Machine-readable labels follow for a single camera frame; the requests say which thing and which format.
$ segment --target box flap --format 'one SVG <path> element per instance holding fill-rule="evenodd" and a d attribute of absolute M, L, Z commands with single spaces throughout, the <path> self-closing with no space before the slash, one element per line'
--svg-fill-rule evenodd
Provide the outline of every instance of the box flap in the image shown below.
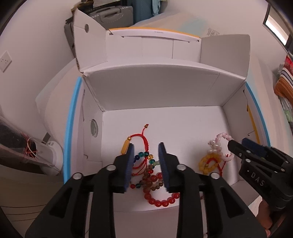
<path fill-rule="evenodd" d="M 80 72 L 107 61 L 106 32 L 94 19 L 75 11 L 74 44 Z"/>

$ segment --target striped cloth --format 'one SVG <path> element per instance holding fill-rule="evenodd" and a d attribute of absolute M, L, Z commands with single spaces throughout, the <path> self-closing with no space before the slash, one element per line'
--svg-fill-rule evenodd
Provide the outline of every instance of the striped cloth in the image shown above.
<path fill-rule="evenodd" d="M 289 56 L 286 57 L 281 76 L 276 83 L 275 94 L 287 98 L 293 105 L 293 62 Z"/>

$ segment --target brown bead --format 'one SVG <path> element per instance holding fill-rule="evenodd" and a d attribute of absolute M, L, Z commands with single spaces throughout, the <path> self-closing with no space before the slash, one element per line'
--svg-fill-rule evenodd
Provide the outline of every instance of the brown bead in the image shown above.
<path fill-rule="evenodd" d="M 146 185 L 147 185 L 148 187 L 150 187 L 150 186 L 153 185 L 153 182 L 148 180 L 148 181 L 146 181 Z"/>

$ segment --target yellow strip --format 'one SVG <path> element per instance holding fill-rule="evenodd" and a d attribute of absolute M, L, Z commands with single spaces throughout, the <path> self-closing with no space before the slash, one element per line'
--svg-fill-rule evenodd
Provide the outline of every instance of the yellow strip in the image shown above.
<path fill-rule="evenodd" d="M 259 140 L 259 136 L 258 136 L 258 133 L 257 133 L 257 129 L 256 129 L 256 126 L 255 126 L 253 117 L 252 117 L 252 113 L 251 113 L 250 108 L 249 108 L 248 105 L 247 105 L 247 111 L 249 113 L 249 117 L 250 117 L 250 120 L 251 120 L 251 123 L 252 123 L 252 127 L 253 127 L 254 132 L 255 132 L 255 136 L 256 136 L 257 143 L 260 145 L 260 140 Z"/>
<path fill-rule="evenodd" d="M 193 36 L 193 37 L 200 38 L 198 35 L 193 35 L 193 34 L 181 32 L 181 31 L 161 29 L 161 28 L 152 28 L 152 27 L 121 27 L 121 28 L 112 28 L 112 29 L 109 29 L 109 30 L 112 31 L 112 30 L 124 30 L 124 29 L 128 29 L 128 30 L 129 29 L 138 29 L 138 30 L 162 30 L 162 31 L 169 31 L 169 32 L 174 32 L 174 33 L 180 33 L 180 34 L 184 34 L 184 35 L 189 35 L 189 36 Z"/>

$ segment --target yellow bead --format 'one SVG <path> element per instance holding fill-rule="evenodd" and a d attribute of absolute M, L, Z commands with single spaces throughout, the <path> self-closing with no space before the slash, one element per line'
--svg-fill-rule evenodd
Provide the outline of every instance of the yellow bead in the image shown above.
<path fill-rule="evenodd" d="M 121 154 L 126 154 L 128 146 L 129 146 L 129 140 L 125 140 L 125 142 L 122 146 L 122 149 L 121 149 Z"/>

